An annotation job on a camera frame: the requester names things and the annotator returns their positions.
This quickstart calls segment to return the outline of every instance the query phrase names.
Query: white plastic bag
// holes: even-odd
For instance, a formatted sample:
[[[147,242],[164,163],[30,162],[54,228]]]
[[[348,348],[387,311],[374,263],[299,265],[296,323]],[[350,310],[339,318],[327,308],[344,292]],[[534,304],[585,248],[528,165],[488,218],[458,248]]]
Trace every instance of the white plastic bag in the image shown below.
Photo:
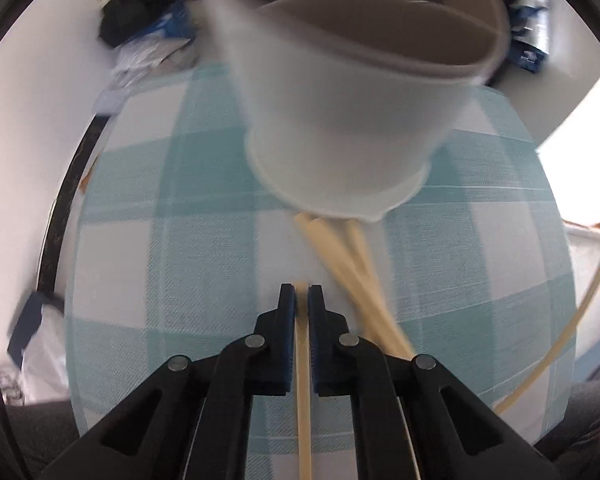
[[[64,319],[55,307],[42,307],[42,323],[25,348],[20,378],[26,404],[69,398]]]

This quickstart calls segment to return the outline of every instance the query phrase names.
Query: teal and white plaid cloth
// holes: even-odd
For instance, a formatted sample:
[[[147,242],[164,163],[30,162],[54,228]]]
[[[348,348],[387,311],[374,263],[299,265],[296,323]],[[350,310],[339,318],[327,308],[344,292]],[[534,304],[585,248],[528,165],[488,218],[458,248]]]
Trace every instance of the teal and white plaid cloth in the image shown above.
[[[280,284],[320,283],[354,317],[244,157],[226,69],[132,97],[107,134],[78,226],[67,365],[82,432],[174,354],[200,359],[251,333]],[[573,314],[562,222],[536,147],[498,92],[476,91],[425,187],[366,226],[388,303],[419,352],[487,404],[521,382]],[[564,415],[574,341],[504,419],[535,441]],[[314,476],[355,478],[349,401],[315,398]],[[248,478],[298,477],[294,396],[254,401]]]

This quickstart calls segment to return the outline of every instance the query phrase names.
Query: black cloth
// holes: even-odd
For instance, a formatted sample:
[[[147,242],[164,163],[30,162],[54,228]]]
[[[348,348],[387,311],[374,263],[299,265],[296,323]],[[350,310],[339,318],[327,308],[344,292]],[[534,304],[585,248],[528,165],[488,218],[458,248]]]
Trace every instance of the black cloth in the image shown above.
[[[564,419],[536,443],[562,480],[576,480],[594,459],[600,437],[600,381],[574,384]]]
[[[118,46],[151,25],[178,0],[109,0],[102,9],[100,39]]]
[[[78,439],[71,402],[7,406],[25,462],[33,478]],[[22,480],[0,426],[0,480]]]

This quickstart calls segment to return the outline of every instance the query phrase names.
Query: silver screw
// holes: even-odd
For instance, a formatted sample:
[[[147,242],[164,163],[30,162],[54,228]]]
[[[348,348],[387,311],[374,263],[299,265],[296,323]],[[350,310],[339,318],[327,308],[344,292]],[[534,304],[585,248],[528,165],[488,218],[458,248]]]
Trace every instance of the silver screw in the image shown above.
[[[355,346],[360,342],[360,338],[351,332],[340,334],[338,341],[342,346]]]
[[[436,360],[427,354],[420,354],[416,357],[416,366],[420,370],[433,370],[436,367]]]
[[[244,340],[244,344],[249,348],[260,348],[264,345],[264,338],[259,334],[251,334]]]
[[[167,366],[172,372],[179,372],[189,366],[189,360],[184,355],[175,355],[169,359]]]

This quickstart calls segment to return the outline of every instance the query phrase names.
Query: gray fabric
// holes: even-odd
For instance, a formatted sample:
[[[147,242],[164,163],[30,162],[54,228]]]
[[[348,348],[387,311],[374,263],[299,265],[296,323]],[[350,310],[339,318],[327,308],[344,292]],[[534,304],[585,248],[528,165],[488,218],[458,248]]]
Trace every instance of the gray fabric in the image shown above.
[[[600,381],[574,384],[562,422],[536,444],[562,480],[575,480],[595,456],[600,436]]]
[[[78,439],[71,402],[7,406],[13,432],[33,475],[40,472]],[[19,479],[11,450],[0,427],[0,480]]]

